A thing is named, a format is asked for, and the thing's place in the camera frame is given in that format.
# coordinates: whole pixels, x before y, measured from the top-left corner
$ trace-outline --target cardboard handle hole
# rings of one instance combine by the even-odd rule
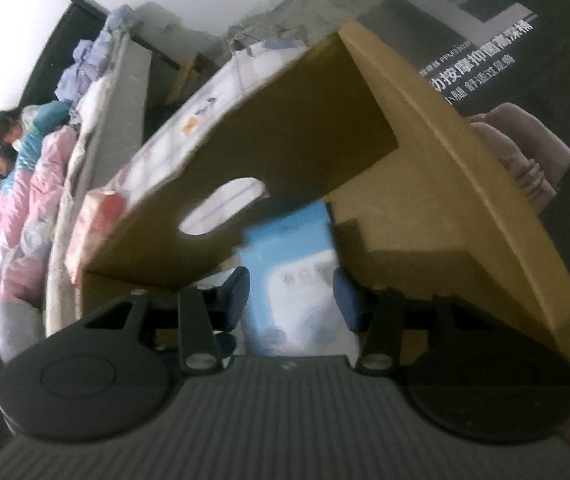
[[[227,222],[259,198],[267,197],[267,186],[251,176],[235,178],[217,188],[178,224],[187,235],[204,235]]]

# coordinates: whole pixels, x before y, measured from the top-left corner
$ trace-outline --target dark wooden headboard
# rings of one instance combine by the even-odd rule
[[[71,5],[51,33],[25,85],[18,103],[21,108],[55,100],[54,91],[60,76],[63,75],[65,68],[74,64],[72,54],[76,45],[80,40],[95,40],[102,29],[107,17],[107,9],[93,0],[70,1]],[[136,43],[157,54],[176,70],[180,68],[173,59],[158,51],[142,38],[137,36],[132,38]]]

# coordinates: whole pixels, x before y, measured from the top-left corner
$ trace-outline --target child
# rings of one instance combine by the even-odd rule
[[[7,177],[16,165],[18,152],[10,144],[0,147],[0,174]]]
[[[69,105],[60,101],[52,101],[42,106],[27,106],[22,110],[1,110],[0,146],[10,144],[20,152],[25,133],[37,130],[41,136],[45,136],[68,120]]]
[[[9,144],[0,147],[0,187],[2,181],[14,170],[18,153]]]

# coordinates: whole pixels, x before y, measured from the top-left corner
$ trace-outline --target black hair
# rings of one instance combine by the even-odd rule
[[[22,110],[20,108],[0,111],[0,146],[7,144],[4,141],[4,136],[9,132],[12,125],[20,119],[21,112]]]
[[[18,152],[14,150],[14,147],[11,144],[5,144],[0,147],[0,157],[12,162],[13,164],[16,164]]]

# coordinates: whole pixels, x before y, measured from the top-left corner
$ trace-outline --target pink bedding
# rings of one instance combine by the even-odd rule
[[[46,136],[33,173],[17,164],[0,192],[0,304],[42,303],[49,250],[76,131]]]

